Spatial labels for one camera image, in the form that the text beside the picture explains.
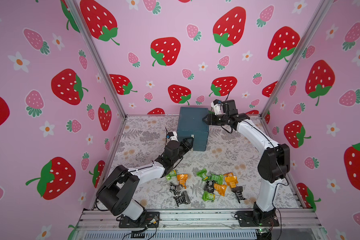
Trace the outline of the teal drawer cabinet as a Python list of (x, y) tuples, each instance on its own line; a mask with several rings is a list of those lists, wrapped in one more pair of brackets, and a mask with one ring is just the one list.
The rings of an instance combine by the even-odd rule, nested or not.
[(209, 113), (207, 108), (181, 107), (178, 121), (178, 140), (193, 137), (194, 151), (204, 152), (207, 148), (209, 125), (203, 118)]

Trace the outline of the green cookie packet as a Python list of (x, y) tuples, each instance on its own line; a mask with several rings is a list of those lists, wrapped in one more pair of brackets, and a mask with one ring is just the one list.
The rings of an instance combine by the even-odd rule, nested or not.
[(225, 178), (224, 175), (215, 175), (215, 174), (212, 174), (211, 177), (210, 177), (210, 179), (211, 179), (212, 181), (214, 181), (214, 182), (215, 182), (216, 184), (218, 184), (218, 185), (223, 185), (223, 183), (224, 183), (224, 178)]
[(169, 172), (167, 175), (166, 175), (166, 179), (169, 181), (173, 178), (176, 178), (177, 177), (177, 171), (176, 170), (172, 170), (171, 172)]
[(198, 171), (198, 172), (197, 172), (197, 176), (200, 177), (203, 182), (207, 181), (207, 179), (208, 179), (207, 169), (204, 168), (204, 169)]
[(209, 193), (208, 191), (204, 191), (202, 199), (203, 201), (207, 202), (207, 201), (214, 201), (216, 198), (215, 194), (213, 193)]

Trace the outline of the green cookie packet bottom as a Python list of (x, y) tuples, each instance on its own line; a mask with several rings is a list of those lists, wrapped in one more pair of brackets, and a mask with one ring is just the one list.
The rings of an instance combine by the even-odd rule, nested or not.
[(213, 193), (209, 193), (208, 191), (204, 191), (202, 199), (203, 201), (207, 202), (207, 201), (214, 201), (216, 198), (215, 194)]

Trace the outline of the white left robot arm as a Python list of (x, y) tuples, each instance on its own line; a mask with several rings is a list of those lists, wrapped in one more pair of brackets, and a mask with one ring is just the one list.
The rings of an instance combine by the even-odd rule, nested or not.
[(128, 169), (117, 166), (100, 186), (96, 193), (99, 200), (114, 216), (124, 215), (133, 222), (146, 217), (145, 208), (133, 199), (137, 187), (150, 180), (166, 177), (174, 170), (176, 163), (193, 148), (194, 138), (184, 138), (178, 141), (170, 137), (164, 152), (152, 163)]

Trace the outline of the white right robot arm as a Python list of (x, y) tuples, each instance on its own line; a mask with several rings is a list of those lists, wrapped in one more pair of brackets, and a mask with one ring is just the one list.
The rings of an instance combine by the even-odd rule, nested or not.
[(239, 114), (234, 100), (214, 100), (211, 107), (214, 112), (203, 118), (206, 124), (230, 126), (232, 131), (242, 134), (257, 149), (260, 156), (258, 172), (262, 180), (254, 209), (260, 213), (273, 212), (278, 185), (290, 171), (290, 148), (267, 136), (247, 114)]

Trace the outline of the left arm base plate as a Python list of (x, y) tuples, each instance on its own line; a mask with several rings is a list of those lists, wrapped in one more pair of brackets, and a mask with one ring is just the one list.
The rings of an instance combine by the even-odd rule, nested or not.
[(136, 220), (121, 215), (119, 221), (120, 229), (142, 229), (155, 228), (160, 221), (160, 212), (144, 211), (143, 214)]

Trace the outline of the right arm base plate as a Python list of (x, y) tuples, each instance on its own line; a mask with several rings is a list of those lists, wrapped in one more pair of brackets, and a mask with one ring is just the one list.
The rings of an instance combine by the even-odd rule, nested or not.
[(275, 211), (262, 212), (259, 210), (238, 211), (234, 217), (240, 227), (279, 227), (279, 219)]

